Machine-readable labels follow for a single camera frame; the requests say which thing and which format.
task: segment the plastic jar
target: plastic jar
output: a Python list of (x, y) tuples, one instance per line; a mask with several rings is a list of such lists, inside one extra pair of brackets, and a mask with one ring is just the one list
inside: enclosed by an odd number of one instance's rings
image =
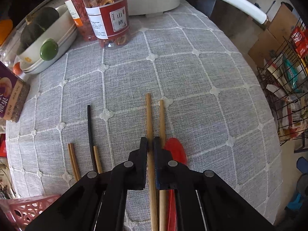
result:
[(116, 47), (130, 40), (127, 0), (84, 0), (101, 47)]
[(64, 0), (79, 33), (85, 41), (97, 40), (82, 0)]

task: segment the green pumpkin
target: green pumpkin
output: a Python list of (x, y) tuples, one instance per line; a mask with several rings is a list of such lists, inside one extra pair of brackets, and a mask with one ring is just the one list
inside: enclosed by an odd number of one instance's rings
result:
[(23, 53), (32, 43), (36, 41), (56, 20), (59, 13), (52, 7), (43, 7), (33, 15), (26, 17), (27, 25), (20, 35), (20, 45), (17, 55)]

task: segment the wire rack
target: wire rack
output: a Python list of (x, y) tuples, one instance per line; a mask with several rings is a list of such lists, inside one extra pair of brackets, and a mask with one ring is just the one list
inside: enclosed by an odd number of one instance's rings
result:
[[(305, 31), (301, 19), (297, 25)], [(302, 139), (303, 146), (295, 150), (298, 153), (308, 151), (308, 67), (306, 58), (296, 51), (293, 34), (276, 52), (269, 53), (271, 59), (258, 68), (257, 78), (272, 110), (280, 144)]]

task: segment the red handle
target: red handle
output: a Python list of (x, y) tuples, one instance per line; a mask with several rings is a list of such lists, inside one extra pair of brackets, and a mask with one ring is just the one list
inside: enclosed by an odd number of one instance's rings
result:
[[(185, 150), (177, 138), (170, 138), (167, 140), (164, 149), (169, 150), (172, 154), (172, 158), (177, 162), (181, 162), (185, 165), (187, 164)], [(177, 210), (174, 190), (169, 190), (167, 213), (167, 231), (175, 231), (177, 225)]]
[(175, 231), (177, 222), (177, 211), (175, 206), (174, 190), (169, 190), (169, 202), (167, 213), (167, 231)]

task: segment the purple package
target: purple package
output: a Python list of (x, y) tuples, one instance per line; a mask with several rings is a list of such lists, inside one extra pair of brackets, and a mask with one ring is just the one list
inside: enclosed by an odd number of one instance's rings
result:
[(17, 122), (30, 86), (0, 62), (0, 118)]

